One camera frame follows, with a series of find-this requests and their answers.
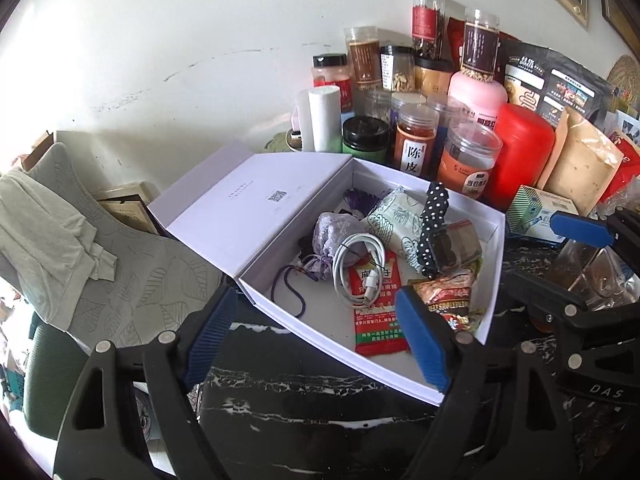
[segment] gray towel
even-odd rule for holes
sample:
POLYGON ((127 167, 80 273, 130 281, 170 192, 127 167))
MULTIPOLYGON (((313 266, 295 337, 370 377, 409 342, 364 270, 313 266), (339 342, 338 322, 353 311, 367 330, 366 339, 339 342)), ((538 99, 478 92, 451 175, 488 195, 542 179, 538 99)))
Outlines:
POLYGON ((116 257, 71 204, 21 170, 0 177, 0 251, 38 315, 67 330, 86 280, 114 279, 116 257))

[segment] red bag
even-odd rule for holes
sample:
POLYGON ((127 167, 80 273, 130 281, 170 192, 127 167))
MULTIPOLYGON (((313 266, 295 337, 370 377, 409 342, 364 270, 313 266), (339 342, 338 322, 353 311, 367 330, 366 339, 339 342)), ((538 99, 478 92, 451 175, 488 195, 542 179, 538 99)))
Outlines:
POLYGON ((620 167, 613 176, 609 187, 600 197, 599 203, 603 203, 617 190, 625 187, 635 177, 640 175, 640 148, 638 148, 629 137, 619 132, 614 132, 610 137, 617 149, 622 152, 623 158, 620 167))
MULTIPOLYGON (((349 282, 352 294, 362 294, 363 280, 374 266, 369 255, 353 267, 349 267, 349 282)), ((396 320, 396 292, 402 288, 398 257, 386 250, 386 265, 380 297, 372 307, 355 310, 353 320, 356 331, 356 352, 366 357, 393 354, 409 349, 402 330, 396 320)))

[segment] pink bottle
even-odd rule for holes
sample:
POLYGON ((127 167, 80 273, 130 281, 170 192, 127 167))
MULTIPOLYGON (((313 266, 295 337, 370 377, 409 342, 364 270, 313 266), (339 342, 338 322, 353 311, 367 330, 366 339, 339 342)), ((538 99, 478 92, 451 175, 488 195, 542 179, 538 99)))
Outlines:
POLYGON ((449 95, 465 105, 469 118, 493 129, 500 106, 507 102, 507 91, 497 81, 476 81, 462 72, 451 77, 449 95))

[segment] box lid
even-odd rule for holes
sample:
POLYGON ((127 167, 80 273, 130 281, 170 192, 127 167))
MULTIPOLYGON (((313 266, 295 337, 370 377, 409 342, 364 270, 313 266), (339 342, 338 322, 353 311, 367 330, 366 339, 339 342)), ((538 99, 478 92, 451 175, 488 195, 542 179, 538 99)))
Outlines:
POLYGON ((253 154, 233 142, 179 179, 149 209, 178 240, 237 278, 350 158, 253 154))

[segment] green jar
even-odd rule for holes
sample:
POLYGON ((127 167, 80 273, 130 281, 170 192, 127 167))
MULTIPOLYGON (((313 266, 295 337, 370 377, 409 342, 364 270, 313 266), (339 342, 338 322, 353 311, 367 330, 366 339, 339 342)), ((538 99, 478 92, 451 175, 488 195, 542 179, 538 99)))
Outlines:
POLYGON ((389 125, 381 119, 355 116, 342 125, 342 152, 384 164, 389 142, 389 125))

